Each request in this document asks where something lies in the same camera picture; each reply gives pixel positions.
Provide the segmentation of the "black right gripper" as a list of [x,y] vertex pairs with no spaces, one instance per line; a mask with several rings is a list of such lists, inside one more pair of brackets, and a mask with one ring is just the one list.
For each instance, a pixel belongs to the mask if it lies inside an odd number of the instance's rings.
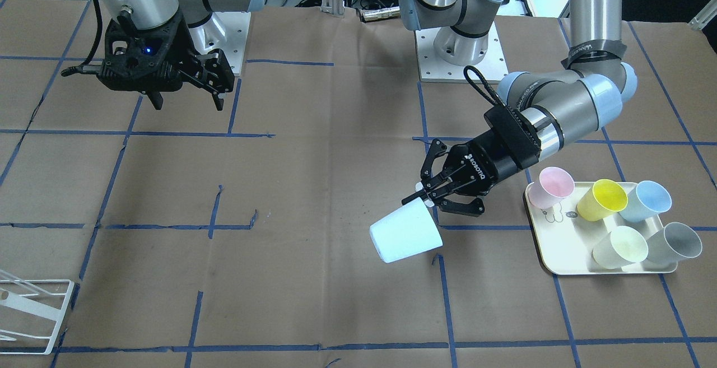
[[199,53],[189,26],[178,10],[166,23],[141,30],[132,14],[121,10],[105,32],[105,57],[96,74],[111,90],[147,93],[161,110],[161,92],[175,92],[187,82],[212,95],[217,111],[235,87],[235,75],[222,49]]

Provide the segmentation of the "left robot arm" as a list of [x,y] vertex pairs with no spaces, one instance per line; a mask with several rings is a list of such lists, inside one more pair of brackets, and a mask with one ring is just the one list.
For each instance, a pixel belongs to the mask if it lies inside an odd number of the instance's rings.
[[501,1],[399,0],[404,26],[438,28],[437,54],[463,67],[466,81],[491,104],[487,132],[453,146],[432,141],[416,192],[403,205],[419,199],[443,212],[480,216],[482,197],[494,186],[611,123],[637,90],[637,75],[622,60],[622,0],[570,0],[563,69],[513,72],[491,87],[476,64]]

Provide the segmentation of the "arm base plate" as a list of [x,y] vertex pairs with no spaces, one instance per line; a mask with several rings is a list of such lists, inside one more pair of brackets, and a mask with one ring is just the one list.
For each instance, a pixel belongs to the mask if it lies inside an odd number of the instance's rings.
[[195,48],[202,54],[222,49],[235,77],[243,74],[250,12],[215,12],[202,25],[190,28]]
[[420,81],[465,83],[464,67],[476,67],[489,83],[509,74],[495,24],[477,39],[454,34],[449,27],[415,31]]

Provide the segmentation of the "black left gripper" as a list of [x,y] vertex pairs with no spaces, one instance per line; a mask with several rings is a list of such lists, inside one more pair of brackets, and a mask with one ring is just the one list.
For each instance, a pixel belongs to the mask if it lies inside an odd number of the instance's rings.
[[[449,214],[479,217],[486,208],[478,196],[486,196],[492,187],[518,171],[492,130],[453,146],[435,138],[423,161],[416,192],[402,199],[401,205],[420,199]],[[449,200],[452,194],[476,198],[462,204]]]

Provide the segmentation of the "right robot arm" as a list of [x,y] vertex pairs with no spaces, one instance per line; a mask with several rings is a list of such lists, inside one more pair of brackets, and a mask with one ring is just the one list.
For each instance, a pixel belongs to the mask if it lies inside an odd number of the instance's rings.
[[104,58],[91,64],[98,43],[82,64],[63,76],[91,74],[115,91],[136,91],[156,110],[163,93],[184,83],[206,90],[217,110],[235,88],[252,12],[265,0],[93,0],[110,14]]

